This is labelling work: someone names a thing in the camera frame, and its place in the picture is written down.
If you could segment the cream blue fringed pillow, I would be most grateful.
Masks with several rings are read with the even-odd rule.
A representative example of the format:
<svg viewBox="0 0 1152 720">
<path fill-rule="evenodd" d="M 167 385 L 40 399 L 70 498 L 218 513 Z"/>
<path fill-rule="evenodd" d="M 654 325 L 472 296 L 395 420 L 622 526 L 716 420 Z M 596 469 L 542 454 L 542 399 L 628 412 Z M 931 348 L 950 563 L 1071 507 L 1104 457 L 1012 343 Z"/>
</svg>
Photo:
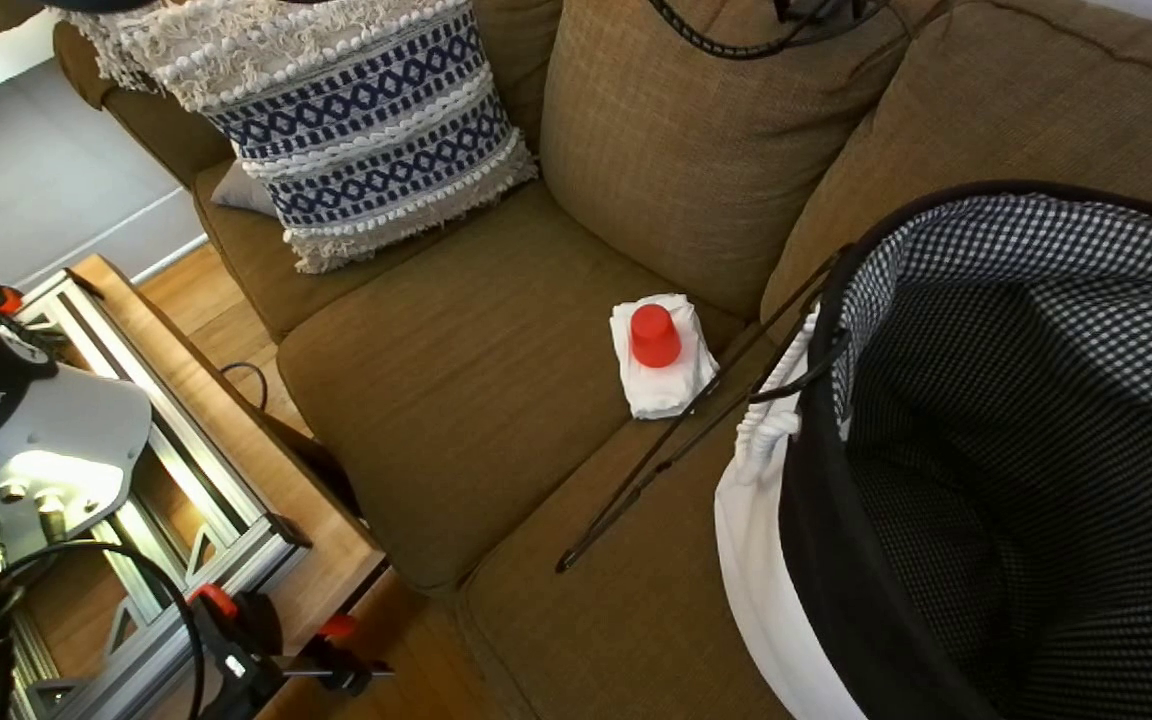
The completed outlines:
<svg viewBox="0 0 1152 720">
<path fill-rule="evenodd" d="M 536 177 L 472 0 L 150 0 L 70 13 L 96 68 L 202 116 L 330 273 Z"/>
</svg>

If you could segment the orange black clamp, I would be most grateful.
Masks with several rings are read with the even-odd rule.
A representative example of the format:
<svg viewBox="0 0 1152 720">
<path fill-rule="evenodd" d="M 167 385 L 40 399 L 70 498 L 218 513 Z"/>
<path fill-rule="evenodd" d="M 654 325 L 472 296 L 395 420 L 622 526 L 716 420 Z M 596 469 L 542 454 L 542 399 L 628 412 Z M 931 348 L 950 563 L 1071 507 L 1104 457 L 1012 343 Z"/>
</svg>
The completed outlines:
<svg viewBox="0 0 1152 720">
<path fill-rule="evenodd" d="M 202 705 L 198 720 L 257 720 L 286 681 L 317 681 L 328 691 L 360 695 L 374 678 L 388 678 L 384 661 L 352 647 L 352 615 L 328 615 L 298 653 L 286 653 L 280 614 L 262 592 L 198 585 L 187 595 L 187 614 L 208 661 L 218 670 L 218 691 Z"/>
</svg>

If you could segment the red plastic cup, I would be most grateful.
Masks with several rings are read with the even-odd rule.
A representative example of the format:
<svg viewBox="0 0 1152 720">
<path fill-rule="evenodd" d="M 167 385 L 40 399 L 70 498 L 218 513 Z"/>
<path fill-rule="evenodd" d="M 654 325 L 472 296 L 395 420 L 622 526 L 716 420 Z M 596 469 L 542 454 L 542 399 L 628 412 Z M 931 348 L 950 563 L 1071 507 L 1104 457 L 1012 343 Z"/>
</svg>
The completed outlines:
<svg viewBox="0 0 1152 720">
<path fill-rule="evenodd" d="M 671 313 L 665 306 L 640 306 L 633 313 L 633 356 L 645 367 L 668 367 L 679 361 L 679 333 L 676 333 Z"/>
</svg>

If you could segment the white black laundry basket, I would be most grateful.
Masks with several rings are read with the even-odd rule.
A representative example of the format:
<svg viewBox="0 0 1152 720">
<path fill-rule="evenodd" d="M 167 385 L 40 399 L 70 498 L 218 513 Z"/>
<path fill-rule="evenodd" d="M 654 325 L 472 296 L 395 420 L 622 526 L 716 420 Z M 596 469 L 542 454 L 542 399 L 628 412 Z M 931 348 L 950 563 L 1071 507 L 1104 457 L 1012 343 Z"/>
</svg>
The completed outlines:
<svg viewBox="0 0 1152 720">
<path fill-rule="evenodd" d="M 1009 183 L 877 223 L 713 519 L 793 720 L 1152 720 L 1152 206 Z"/>
</svg>

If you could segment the white folded cloth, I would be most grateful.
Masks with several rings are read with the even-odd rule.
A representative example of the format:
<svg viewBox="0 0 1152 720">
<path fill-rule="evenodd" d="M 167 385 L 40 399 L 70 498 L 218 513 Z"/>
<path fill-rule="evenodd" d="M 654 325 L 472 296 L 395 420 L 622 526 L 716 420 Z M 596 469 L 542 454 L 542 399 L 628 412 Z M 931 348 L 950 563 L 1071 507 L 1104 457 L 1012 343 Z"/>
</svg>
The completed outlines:
<svg viewBox="0 0 1152 720">
<path fill-rule="evenodd" d="M 720 373 L 701 313 L 679 293 L 616 306 L 609 333 L 620 392 L 637 420 L 679 415 Z"/>
</svg>

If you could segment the brown fabric couch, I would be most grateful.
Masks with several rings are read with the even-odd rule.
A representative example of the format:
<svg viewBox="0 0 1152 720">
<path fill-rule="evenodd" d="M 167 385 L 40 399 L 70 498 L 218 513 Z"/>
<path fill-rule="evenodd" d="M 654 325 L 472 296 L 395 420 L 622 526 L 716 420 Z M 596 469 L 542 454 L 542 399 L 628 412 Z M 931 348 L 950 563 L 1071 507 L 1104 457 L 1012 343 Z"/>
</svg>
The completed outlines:
<svg viewBox="0 0 1152 720">
<path fill-rule="evenodd" d="M 393 570 L 519 720 L 793 720 L 726 614 L 713 502 L 843 247 L 965 189 L 1152 206 L 1152 15 L 1119 0 L 477 0 L 526 183 L 298 273 L 208 212 Z M 637 420 L 609 316 L 679 293 L 716 379 Z"/>
</svg>

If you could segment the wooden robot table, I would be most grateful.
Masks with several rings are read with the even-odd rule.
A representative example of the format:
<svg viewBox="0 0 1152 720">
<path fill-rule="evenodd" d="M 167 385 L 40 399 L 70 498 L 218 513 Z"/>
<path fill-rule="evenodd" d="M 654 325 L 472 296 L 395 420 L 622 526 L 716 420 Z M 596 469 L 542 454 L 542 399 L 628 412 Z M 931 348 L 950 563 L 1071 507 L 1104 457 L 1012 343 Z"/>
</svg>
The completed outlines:
<svg viewBox="0 0 1152 720">
<path fill-rule="evenodd" d="M 262 592 L 286 653 L 349 615 L 380 552 L 111 265 L 32 289 L 21 329 L 63 367 L 138 388 L 150 427 L 106 519 L 7 561 L 10 720 L 198 720 L 218 691 L 187 614 L 198 585 Z"/>
</svg>

